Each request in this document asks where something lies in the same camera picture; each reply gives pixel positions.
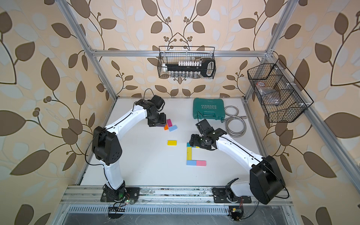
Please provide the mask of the pink block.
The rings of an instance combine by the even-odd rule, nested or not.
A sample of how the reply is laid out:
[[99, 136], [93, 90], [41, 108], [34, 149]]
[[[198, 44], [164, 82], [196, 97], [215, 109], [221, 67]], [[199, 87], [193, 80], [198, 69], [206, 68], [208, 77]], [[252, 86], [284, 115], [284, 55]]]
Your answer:
[[196, 161], [196, 166], [198, 167], [205, 167], [207, 165], [205, 160], [197, 160]]

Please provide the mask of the large yellow block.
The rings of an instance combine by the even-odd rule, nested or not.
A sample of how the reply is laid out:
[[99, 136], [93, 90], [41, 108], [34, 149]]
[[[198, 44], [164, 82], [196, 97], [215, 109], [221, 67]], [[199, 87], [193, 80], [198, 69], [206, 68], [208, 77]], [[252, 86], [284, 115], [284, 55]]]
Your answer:
[[168, 140], [167, 145], [168, 145], [168, 146], [176, 146], [176, 145], [177, 145], [177, 141], [176, 141], [176, 140]]

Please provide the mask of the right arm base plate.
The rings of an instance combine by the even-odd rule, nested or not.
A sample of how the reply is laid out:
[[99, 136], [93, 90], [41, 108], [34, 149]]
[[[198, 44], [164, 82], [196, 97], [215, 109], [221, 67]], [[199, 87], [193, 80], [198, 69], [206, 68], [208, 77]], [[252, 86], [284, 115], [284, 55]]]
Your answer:
[[236, 196], [233, 191], [225, 187], [213, 187], [211, 189], [215, 203], [252, 203], [249, 196]]

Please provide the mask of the long yellow block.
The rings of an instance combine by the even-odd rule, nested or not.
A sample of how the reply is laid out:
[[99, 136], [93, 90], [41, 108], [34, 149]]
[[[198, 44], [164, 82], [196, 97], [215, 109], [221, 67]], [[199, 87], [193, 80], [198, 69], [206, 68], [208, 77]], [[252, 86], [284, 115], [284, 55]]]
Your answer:
[[187, 160], [192, 160], [192, 148], [187, 147]]

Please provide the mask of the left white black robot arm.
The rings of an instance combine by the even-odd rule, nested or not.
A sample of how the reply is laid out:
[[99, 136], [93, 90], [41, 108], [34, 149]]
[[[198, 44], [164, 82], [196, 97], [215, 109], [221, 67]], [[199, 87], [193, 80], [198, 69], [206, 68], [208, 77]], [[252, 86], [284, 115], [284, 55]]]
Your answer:
[[94, 130], [92, 152], [104, 170], [106, 197], [119, 202], [126, 196], [125, 181], [121, 175], [119, 162], [122, 156], [120, 140], [141, 120], [147, 119], [149, 127], [165, 125], [167, 118], [162, 112], [164, 106], [165, 101], [157, 95], [150, 100], [140, 99], [121, 118]]

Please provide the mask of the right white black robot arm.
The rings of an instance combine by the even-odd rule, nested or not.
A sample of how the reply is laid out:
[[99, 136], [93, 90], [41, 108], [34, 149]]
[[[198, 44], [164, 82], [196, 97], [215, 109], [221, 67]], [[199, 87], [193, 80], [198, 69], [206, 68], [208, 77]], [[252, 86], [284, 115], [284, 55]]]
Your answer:
[[221, 128], [214, 129], [206, 119], [196, 124], [200, 134], [192, 134], [189, 145], [208, 151], [220, 150], [248, 173], [248, 181], [235, 178], [225, 186], [225, 198], [238, 203], [241, 197], [255, 197], [262, 204], [268, 204], [273, 198], [286, 189], [286, 184], [276, 160], [256, 154], [236, 142]]

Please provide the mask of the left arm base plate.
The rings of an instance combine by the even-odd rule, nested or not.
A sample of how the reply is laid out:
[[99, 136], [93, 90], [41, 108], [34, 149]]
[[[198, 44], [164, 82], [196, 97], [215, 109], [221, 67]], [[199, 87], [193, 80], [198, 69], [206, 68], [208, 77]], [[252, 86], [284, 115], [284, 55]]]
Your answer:
[[107, 185], [103, 186], [103, 193], [100, 201], [106, 203], [128, 201], [130, 204], [134, 204], [139, 198], [139, 187], [120, 187], [119, 190], [113, 190]]

